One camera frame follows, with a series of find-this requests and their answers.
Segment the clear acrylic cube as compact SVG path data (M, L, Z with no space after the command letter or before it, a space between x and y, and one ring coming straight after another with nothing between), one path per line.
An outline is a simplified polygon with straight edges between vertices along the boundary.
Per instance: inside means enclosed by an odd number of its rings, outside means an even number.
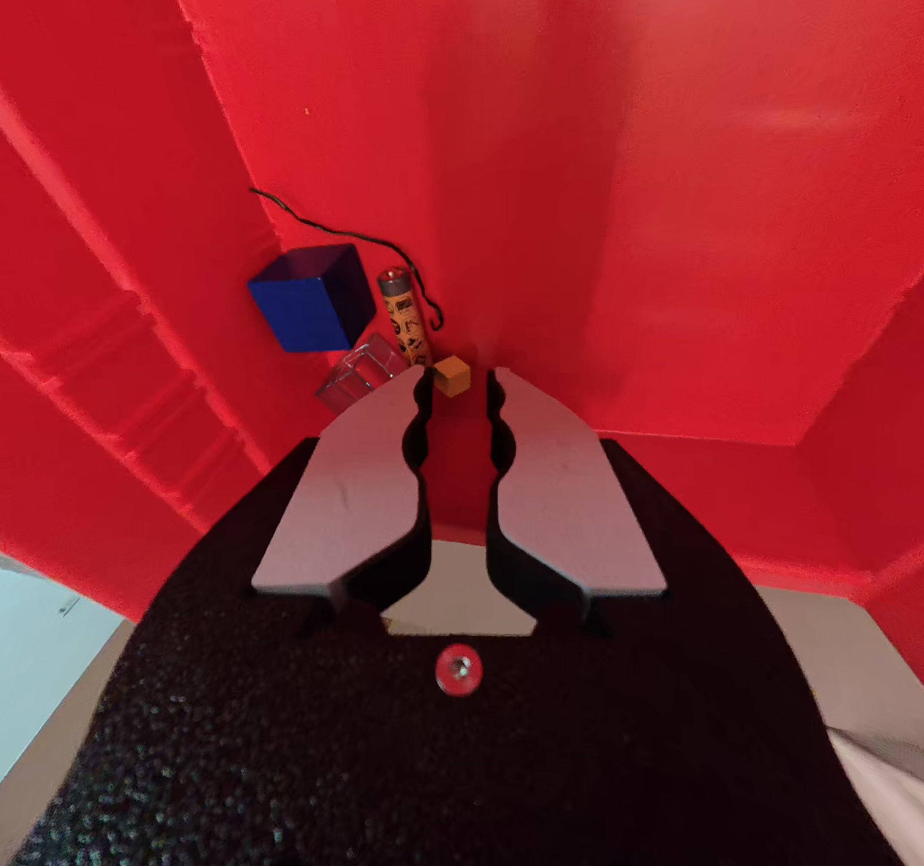
M379 333L372 332L356 348L340 357L314 397L333 413L340 414L408 368L398 348Z

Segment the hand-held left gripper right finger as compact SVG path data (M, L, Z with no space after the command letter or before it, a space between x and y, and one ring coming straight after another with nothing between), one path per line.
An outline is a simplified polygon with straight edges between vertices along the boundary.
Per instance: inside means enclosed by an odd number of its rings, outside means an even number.
M597 434L511 369L491 370L487 572L536 621L660 601L665 574Z

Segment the blue cube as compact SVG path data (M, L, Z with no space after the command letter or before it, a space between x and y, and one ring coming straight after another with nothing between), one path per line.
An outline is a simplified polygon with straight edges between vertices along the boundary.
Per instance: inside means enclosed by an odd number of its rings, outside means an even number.
M353 243L289 250L247 286L281 348L289 353L350 351L377 313Z

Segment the red plastic bin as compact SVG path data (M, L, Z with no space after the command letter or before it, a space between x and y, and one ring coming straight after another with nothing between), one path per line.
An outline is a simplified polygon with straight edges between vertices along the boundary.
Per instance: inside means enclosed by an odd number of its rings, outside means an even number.
M138 620L330 421L256 186L444 309L437 538L506 366L922 676L922 0L2 0L1 70L2 552Z

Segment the small brown battery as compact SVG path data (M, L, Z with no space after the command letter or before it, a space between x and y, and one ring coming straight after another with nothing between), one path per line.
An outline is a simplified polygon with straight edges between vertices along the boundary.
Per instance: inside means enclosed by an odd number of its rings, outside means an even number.
M405 267L387 268L377 276L399 351L409 365L431 366L433 357L425 321L412 282L411 272Z

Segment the small yellow block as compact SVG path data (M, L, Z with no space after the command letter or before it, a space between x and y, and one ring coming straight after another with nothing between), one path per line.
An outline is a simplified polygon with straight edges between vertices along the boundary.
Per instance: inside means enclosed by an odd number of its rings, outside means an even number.
M433 364L433 385L446 398L456 398L471 387L471 368L456 355L450 355Z

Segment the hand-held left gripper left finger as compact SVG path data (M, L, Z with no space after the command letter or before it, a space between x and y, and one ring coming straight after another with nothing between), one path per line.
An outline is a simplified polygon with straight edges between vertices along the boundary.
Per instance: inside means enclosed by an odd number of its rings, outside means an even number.
M322 431L253 574L257 593L382 613L422 583L432 560L422 478L432 403L432 371L412 366Z

